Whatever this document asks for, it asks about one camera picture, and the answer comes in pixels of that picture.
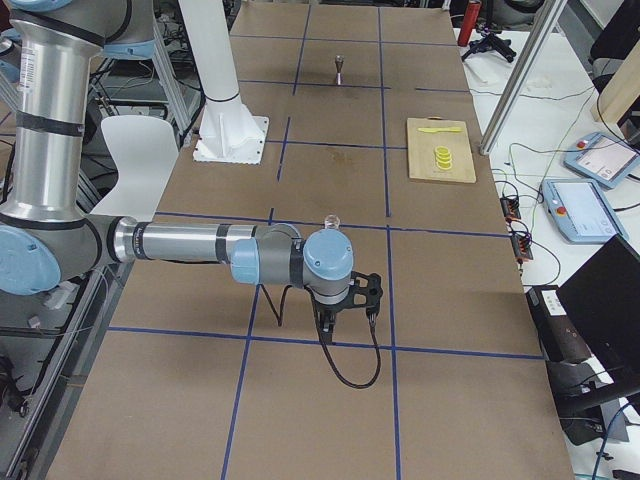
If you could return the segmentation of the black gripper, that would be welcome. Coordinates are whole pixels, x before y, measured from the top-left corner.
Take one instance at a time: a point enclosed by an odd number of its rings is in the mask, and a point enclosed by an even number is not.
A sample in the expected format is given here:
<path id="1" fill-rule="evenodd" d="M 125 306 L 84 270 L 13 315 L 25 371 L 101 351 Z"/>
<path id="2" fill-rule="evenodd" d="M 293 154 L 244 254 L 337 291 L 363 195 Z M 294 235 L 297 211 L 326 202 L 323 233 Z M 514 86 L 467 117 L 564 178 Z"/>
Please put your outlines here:
<path id="1" fill-rule="evenodd" d="M 382 278 L 379 274 L 364 274 L 357 271 L 351 273 L 351 282 L 346 297 L 347 308 L 364 309 L 371 332 L 376 330 L 382 296 Z M 337 313 L 332 308 L 326 305 L 317 305 L 315 314 L 316 330 L 323 344 L 333 344 L 336 320 Z"/>

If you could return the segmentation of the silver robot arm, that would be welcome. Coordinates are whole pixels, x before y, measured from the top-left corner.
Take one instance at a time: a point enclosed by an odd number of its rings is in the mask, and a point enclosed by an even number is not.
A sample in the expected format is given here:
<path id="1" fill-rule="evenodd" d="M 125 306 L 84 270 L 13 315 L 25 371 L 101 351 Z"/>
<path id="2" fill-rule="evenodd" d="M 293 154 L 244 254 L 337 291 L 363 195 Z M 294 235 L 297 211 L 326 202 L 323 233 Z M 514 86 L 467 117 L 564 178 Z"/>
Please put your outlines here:
<path id="1" fill-rule="evenodd" d="M 150 57 L 153 5 L 15 1 L 10 20 L 22 40 L 21 105 L 12 189 L 1 206 L 4 292 L 48 291 L 109 263 L 226 264 L 237 282 L 307 291 L 322 344 L 345 309 L 376 320 L 381 279 L 354 270 L 351 242 L 336 224 L 303 238 L 287 224 L 156 224 L 82 213 L 76 196 L 90 62 L 99 54 Z"/>

